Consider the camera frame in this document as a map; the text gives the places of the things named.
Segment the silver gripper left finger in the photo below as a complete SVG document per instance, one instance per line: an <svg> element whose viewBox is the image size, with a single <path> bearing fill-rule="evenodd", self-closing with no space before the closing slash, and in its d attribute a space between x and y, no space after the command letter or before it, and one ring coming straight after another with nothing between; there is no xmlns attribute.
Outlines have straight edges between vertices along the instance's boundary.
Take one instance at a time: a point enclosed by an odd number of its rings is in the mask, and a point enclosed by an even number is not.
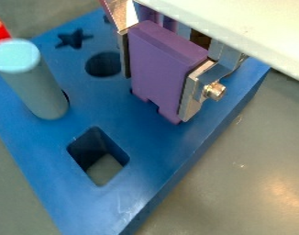
<svg viewBox="0 0 299 235"><path fill-rule="evenodd" d="M138 23L136 8L132 0L97 0L104 9L108 20L116 29L117 45L120 50L121 72L125 78L130 77L128 37L126 32Z"/></svg>

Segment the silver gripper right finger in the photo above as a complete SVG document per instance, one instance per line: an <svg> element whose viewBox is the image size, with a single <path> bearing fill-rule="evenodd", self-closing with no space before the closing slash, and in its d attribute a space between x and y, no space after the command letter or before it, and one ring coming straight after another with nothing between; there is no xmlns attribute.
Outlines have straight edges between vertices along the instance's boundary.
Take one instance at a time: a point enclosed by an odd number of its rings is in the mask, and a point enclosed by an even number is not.
<svg viewBox="0 0 299 235"><path fill-rule="evenodd" d="M225 94L220 79L239 68L247 55L220 41L212 39L204 62L187 75L177 117L187 122L197 114L207 99L219 101Z"/></svg>

